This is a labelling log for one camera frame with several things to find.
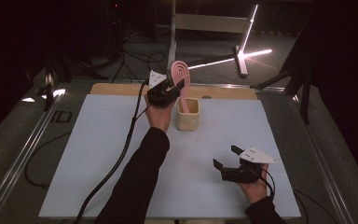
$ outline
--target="gray floor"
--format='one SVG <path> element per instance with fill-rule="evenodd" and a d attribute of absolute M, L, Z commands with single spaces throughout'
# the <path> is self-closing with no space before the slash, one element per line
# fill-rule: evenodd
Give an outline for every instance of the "gray floor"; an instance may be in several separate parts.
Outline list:
<path fill-rule="evenodd" d="M 239 44 L 238 35 L 209 34 L 208 40 L 191 40 L 194 33 L 181 32 L 177 38 L 176 59 L 186 63 L 232 53 Z M 163 33 L 151 41 L 134 35 L 124 46 L 125 49 L 149 55 L 163 52 L 167 55 L 169 37 Z M 247 60 L 249 76 L 240 77 L 235 62 L 220 63 L 191 70 L 194 84 L 235 84 L 244 87 L 258 84 L 278 75 L 296 39 L 285 35 L 251 34 L 247 50 L 249 52 L 272 49 L 268 55 L 255 56 Z M 148 76 L 145 62 L 125 55 L 125 62 L 140 79 Z M 115 64 L 103 70 L 102 75 L 112 77 L 118 69 Z M 157 64 L 151 68 L 162 73 Z M 127 68 L 123 67 L 117 81 L 128 82 Z M 271 88 L 257 92 L 257 97 L 266 109 L 268 121 L 280 149 L 285 168 L 293 187 L 309 195 L 320 203 L 340 223 L 358 223 L 358 168 L 336 124 L 319 96 L 317 88 L 311 89 L 310 125 L 304 125 L 298 116 L 298 103 L 282 92 L 289 78 L 274 83 Z M 26 97 L 33 97 L 34 103 L 18 102 L 12 112 L 0 125 L 0 183 L 10 164 L 20 153 L 37 122 L 43 115 L 44 100 L 35 95 L 43 87 L 43 74 L 38 76 L 34 87 Z M 66 86 L 67 93 L 57 104 L 56 110 L 71 111 L 69 123 L 50 123 L 42 135 L 39 146 L 63 133 L 72 130 L 84 96 L 98 80 L 89 77 L 75 77 Z M 41 149 L 29 164 L 30 177 L 37 182 L 48 183 L 54 175 L 68 137 L 62 137 Z M 0 223 L 60 223 L 60 220 L 42 219 L 37 216 L 46 192 L 30 185 L 23 175 L 19 176 L 16 186 L 7 197 L 0 212 Z M 310 217 L 310 223 L 335 223 L 325 211 L 308 198 L 298 194 Z M 337 207 L 339 201 L 343 206 Z M 303 217 L 287 220 L 288 223 L 306 223 Z M 247 220 L 229 220 L 228 223 L 248 223 Z"/>

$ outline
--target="black sleeve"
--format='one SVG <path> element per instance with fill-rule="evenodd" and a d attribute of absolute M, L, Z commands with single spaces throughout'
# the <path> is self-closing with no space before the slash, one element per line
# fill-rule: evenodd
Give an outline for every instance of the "black sleeve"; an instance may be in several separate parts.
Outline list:
<path fill-rule="evenodd" d="M 147 207 L 158 180 L 158 170 L 170 148 L 168 136 L 150 128 L 113 188 L 94 223 L 145 223 Z"/>
<path fill-rule="evenodd" d="M 248 216 L 248 218 L 251 220 L 252 224 L 286 223 L 276 213 L 275 205 L 273 204 L 271 197 L 266 197 L 258 201 L 257 203 L 252 204 L 251 206 L 246 208 L 245 213 Z"/>

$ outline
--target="pink looped object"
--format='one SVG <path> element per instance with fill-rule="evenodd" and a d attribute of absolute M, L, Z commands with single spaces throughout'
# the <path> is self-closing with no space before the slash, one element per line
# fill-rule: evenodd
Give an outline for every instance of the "pink looped object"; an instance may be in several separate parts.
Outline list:
<path fill-rule="evenodd" d="M 186 102 L 186 90 L 190 85 L 190 72 L 188 71 L 187 64 L 182 61 L 176 61 L 171 66 L 171 74 L 173 84 L 176 86 L 182 79 L 185 80 L 185 86 L 180 90 L 180 103 L 184 113 L 189 113 L 188 105 Z"/>

